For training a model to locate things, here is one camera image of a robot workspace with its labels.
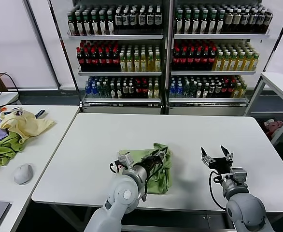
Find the green towel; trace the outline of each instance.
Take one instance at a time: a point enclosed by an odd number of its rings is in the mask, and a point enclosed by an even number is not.
[[[127,152],[130,152],[130,155],[134,161],[134,163],[140,162],[141,159],[145,156],[148,156],[151,152],[157,149],[163,149],[167,147],[166,145],[154,143],[154,149],[148,150],[121,150],[119,151],[119,155],[123,155]],[[163,166],[161,170],[156,173],[151,179],[148,181],[147,190],[148,193],[153,194],[164,194],[169,190],[169,187],[172,185],[170,168],[171,168],[171,151],[167,149],[166,156],[163,159]],[[152,173],[156,171],[157,168],[160,167],[160,164],[157,164],[156,167],[152,170]]]
[[[10,131],[9,136],[0,141],[0,166],[6,165],[22,150],[23,145],[18,142],[20,138],[17,133]]]

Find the metal shelf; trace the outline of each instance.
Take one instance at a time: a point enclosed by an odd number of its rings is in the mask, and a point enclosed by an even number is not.
[[[175,34],[174,39],[266,39],[262,34]]]
[[[69,36],[72,40],[162,40],[163,35],[86,35]]]
[[[175,75],[253,75],[256,71],[171,71]]]
[[[78,72],[80,76],[160,76],[162,72]]]

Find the white mouse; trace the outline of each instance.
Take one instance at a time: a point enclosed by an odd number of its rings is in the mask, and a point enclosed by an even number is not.
[[[25,184],[31,180],[32,177],[33,169],[28,163],[19,166],[14,173],[14,181],[19,185]]]

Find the desk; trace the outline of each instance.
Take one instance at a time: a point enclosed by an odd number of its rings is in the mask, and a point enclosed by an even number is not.
[[[15,105],[7,106],[8,109],[15,107]],[[37,182],[79,112],[78,106],[22,105],[21,107],[34,114],[44,109],[48,112],[46,118],[53,119],[56,124],[40,136],[28,139],[25,149],[18,152],[7,166],[0,167],[0,201],[12,204],[0,225],[0,232],[16,230]],[[32,165],[34,175],[28,184],[18,185],[14,182],[14,171],[24,163]]]
[[[2,92],[0,95],[0,106],[7,105],[10,102],[16,101],[18,99],[17,92]]]
[[[255,92],[251,98],[250,104],[248,105],[246,111],[244,112],[244,116],[249,116],[252,112],[253,106],[256,103],[256,99],[261,94],[264,86],[268,85],[279,97],[283,99],[283,73],[278,72],[263,72],[259,79],[258,85],[255,89]],[[271,143],[273,145],[278,144],[280,138],[283,135],[283,126],[276,133],[276,135],[272,138]]]
[[[101,206],[113,173],[109,164],[120,149],[149,149],[153,142],[173,152],[173,186],[165,195],[149,194],[139,208],[220,211],[212,201],[210,170],[201,161],[222,157],[220,145],[234,153],[233,167],[248,172],[249,191],[268,212],[283,212],[283,162],[251,117],[121,115],[80,113],[35,188],[38,203]],[[226,204],[222,187],[215,198]]]

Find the cable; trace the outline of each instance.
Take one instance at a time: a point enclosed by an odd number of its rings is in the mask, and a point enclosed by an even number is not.
[[[18,98],[17,98],[17,100],[12,101],[12,102],[9,102],[8,104],[12,104],[12,103],[15,103],[15,102],[19,101],[19,99],[20,99],[20,92],[19,92],[19,90],[18,90],[18,88],[17,88],[17,86],[16,86],[14,80],[12,79],[12,77],[11,77],[9,74],[3,73],[3,72],[0,73],[0,74],[1,74],[1,75],[6,75],[6,76],[8,76],[8,77],[10,78],[10,80],[12,81],[12,83],[13,83],[13,85],[14,85],[14,87],[15,87],[17,93],[18,93]]]
[[[221,209],[223,209],[224,211],[226,211],[226,208],[222,207],[214,198],[214,195],[213,195],[213,192],[212,192],[212,187],[211,187],[211,177],[212,177],[212,174],[217,174],[219,175],[218,173],[216,173],[215,171],[212,171],[209,175],[209,190],[210,190],[210,194],[211,194],[211,197],[212,197],[212,200],[214,201],[214,203]]]
[[[157,173],[161,170],[161,168],[163,167],[163,162],[162,162],[162,161],[160,161],[160,164],[161,164],[161,166],[160,166],[154,173],[152,173],[152,174],[149,176],[149,178],[146,180],[146,184],[145,184],[145,194],[148,192],[148,190],[147,190],[148,181],[151,179],[152,176],[154,176],[155,174],[157,174]]]

